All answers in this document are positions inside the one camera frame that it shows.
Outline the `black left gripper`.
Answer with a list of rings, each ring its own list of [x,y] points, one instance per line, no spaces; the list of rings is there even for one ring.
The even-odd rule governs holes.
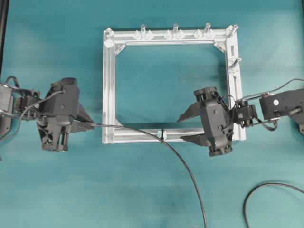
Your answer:
[[[94,129],[94,121],[79,102],[79,94],[77,80],[72,77],[51,85],[47,96],[52,97],[41,104],[37,120],[43,150],[67,151],[70,133]]]

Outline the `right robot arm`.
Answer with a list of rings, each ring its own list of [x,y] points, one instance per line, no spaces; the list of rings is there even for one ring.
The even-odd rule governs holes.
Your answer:
[[[304,132],[304,91],[288,90],[275,94],[273,90],[248,95],[235,101],[229,108],[215,87],[194,91],[193,103],[178,121],[200,116],[204,133],[181,136],[181,139],[209,148],[210,156],[225,155],[232,151],[233,125],[241,128],[254,126],[254,120],[269,131],[277,129],[277,121],[288,116]]]

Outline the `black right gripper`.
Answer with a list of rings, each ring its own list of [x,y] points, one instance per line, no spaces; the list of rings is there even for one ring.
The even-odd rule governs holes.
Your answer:
[[[216,87],[206,87],[194,91],[197,102],[180,115],[177,122],[200,116],[204,134],[186,135],[184,141],[207,145],[209,155],[225,155],[232,151],[233,122],[228,105],[219,95]]]

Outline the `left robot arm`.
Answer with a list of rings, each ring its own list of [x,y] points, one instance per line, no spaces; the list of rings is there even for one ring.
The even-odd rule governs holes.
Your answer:
[[[63,78],[51,84],[47,96],[23,89],[14,76],[0,85],[0,139],[15,136],[10,133],[12,121],[35,121],[43,150],[61,152],[68,150],[71,133],[93,129],[93,120],[79,102],[77,80]]]

